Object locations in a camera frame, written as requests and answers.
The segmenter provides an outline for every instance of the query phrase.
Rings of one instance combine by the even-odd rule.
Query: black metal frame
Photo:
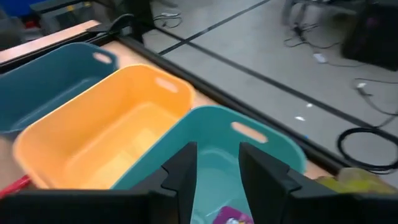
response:
[[[164,69],[166,72],[169,72],[176,77],[182,78],[193,85],[198,91],[202,92],[212,100],[215,100],[217,103],[231,108],[235,111],[238,111],[246,116],[257,120],[260,123],[263,123],[285,135],[293,139],[304,151],[307,157],[316,165],[322,167],[329,173],[335,175],[341,168],[344,167],[353,167],[350,162],[346,161],[342,157],[338,157],[334,155],[329,150],[325,149],[323,146],[307,139],[304,135],[299,134],[293,129],[287,127],[286,125],[276,121],[274,118],[264,114],[263,112],[253,108],[247,103],[233,97],[229,93],[221,90],[217,86],[212,85],[211,83],[203,80],[202,78],[196,76],[195,74],[185,70],[184,68],[176,65],[175,63],[161,57],[155,52],[150,51],[145,48],[140,41],[142,40],[141,34],[135,33],[133,35],[122,35],[120,33],[107,33],[102,32],[101,29],[90,29],[82,34],[78,34],[74,37],[65,39],[63,41],[57,42],[55,44],[46,46],[42,49],[30,52],[28,54],[22,55],[20,57],[16,57],[10,61],[4,62],[0,64],[0,73],[5,73],[14,68],[17,68],[27,62],[30,62],[33,59],[38,58],[41,55],[44,55],[52,50],[55,50],[65,44],[69,44],[72,42],[87,42],[90,44],[94,44],[97,46],[102,46],[112,41],[118,41],[134,51],[135,53],[143,56],[148,59],[152,63],[156,64],[160,68]]]

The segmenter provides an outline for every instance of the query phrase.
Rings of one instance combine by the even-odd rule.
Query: gray floor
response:
[[[183,38],[189,38],[239,11],[262,2],[260,0],[173,1],[179,4],[183,23],[168,31]],[[193,39],[192,42],[371,124],[376,125],[386,119],[385,115],[372,110],[351,89],[350,81],[353,78],[372,78],[398,82],[397,74],[371,65],[343,68],[319,64],[306,45],[292,49],[284,47],[283,40],[289,36],[289,32],[280,23],[283,3],[284,0],[270,0]],[[153,9],[155,15],[169,10],[158,3],[153,4]],[[348,22],[347,20],[339,22],[334,15],[334,12],[321,11],[317,8],[308,11],[305,22],[316,22],[320,25],[308,33],[308,38],[313,43],[329,45],[343,39],[346,33],[345,24]],[[177,40],[156,30],[147,33],[144,38],[146,46],[156,52],[178,43]],[[322,50],[322,54],[331,63],[359,64],[341,58],[339,52],[338,46]],[[164,57],[337,154],[335,146],[337,135],[354,127],[341,118],[240,72],[188,45],[176,48]],[[396,86],[368,83],[366,89],[374,95],[373,100],[384,110],[397,109]],[[398,120],[386,126],[385,130],[398,135]],[[357,134],[347,140],[346,145],[352,149],[352,155],[373,164],[386,164],[396,156],[394,146],[371,134]],[[383,178],[398,186],[398,174],[386,175]]]

